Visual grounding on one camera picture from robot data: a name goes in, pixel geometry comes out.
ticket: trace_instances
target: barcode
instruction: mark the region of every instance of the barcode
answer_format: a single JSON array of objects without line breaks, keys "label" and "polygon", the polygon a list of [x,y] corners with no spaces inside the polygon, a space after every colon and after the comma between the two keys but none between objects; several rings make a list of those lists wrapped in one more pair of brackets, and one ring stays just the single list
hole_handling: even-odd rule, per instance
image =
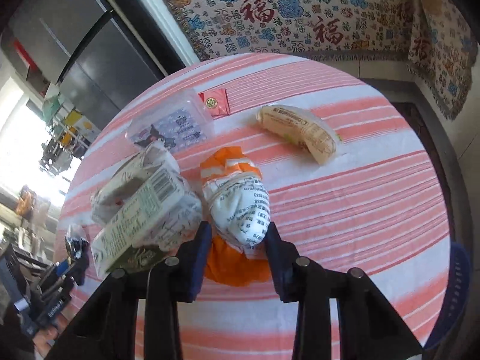
[{"label": "barcode", "polygon": [[160,202],[163,202],[175,190],[175,186],[172,184],[172,180],[166,170],[153,175],[151,183],[155,195]]}]

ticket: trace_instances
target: plastic box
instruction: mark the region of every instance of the plastic box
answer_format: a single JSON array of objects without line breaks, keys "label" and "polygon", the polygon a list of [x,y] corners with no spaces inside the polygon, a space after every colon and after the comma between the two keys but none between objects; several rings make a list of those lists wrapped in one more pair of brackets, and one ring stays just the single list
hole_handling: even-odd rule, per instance
[{"label": "plastic box", "polygon": [[193,89],[178,91],[136,117],[125,137],[140,147],[161,140],[171,153],[213,138],[213,119]]}]

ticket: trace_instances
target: chair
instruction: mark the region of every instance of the chair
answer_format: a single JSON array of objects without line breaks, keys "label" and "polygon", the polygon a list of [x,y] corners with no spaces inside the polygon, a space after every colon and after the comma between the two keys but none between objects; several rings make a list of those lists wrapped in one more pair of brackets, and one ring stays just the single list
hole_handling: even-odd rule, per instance
[{"label": "chair", "polygon": [[469,255],[463,246],[452,242],[450,247],[450,269],[443,305],[437,322],[431,331],[424,349],[431,349],[447,336],[467,304],[471,266]]}]

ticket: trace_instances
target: round table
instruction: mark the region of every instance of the round table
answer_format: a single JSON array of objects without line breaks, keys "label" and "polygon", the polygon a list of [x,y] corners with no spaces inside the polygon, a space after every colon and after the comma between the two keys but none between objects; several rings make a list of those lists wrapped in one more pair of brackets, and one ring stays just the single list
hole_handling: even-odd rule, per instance
[{"label": "round table", "polygon": [[[137,149],[125,138],[136,115],[180,89],[225,88],[231,115],[215,119],[216,137],[175,155],[198,184],[199,164],[223,146],[240,146],[263,174],[271,216],[284,240],[324,268],[358,266],[424,344],[445,293],[450,239],[445,203],[434,168],[404,118],[374,88],[347,73],[296,56],[240,54],[208,60],[160,81],[133,100],[102,131],[82,161],[58,224],[56,259],[65,256],[71,223],[93,237],[90,196]],[[311,110],[343,140],[344,154],[325,166],[255,125],[264,104]],[[72,318],[97,288],[93,264],[73,291]],[[143,357],[139,307],[135,353]],[[297,304],[282,304],[273,284],[228,287],[205,280],[193,304],[178,305],[185,359],[289,359]],[[333,325],[338,316],[332,311]],[[333,329],[332,358],[339,358]]]}]

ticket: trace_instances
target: gold label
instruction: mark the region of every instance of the gold label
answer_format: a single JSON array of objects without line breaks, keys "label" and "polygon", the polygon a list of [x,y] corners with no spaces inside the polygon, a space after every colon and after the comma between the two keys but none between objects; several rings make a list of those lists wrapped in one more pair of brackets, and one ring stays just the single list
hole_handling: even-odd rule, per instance
[{"label": "gold label", "polygon": [[217,106],[218,104],[218,101],[216,99],[214,99],[213,97],[209,97],[206,101],[205,101],[205,105],[207,106],[207,108],[210,108],[210,109],[213,109]]}]

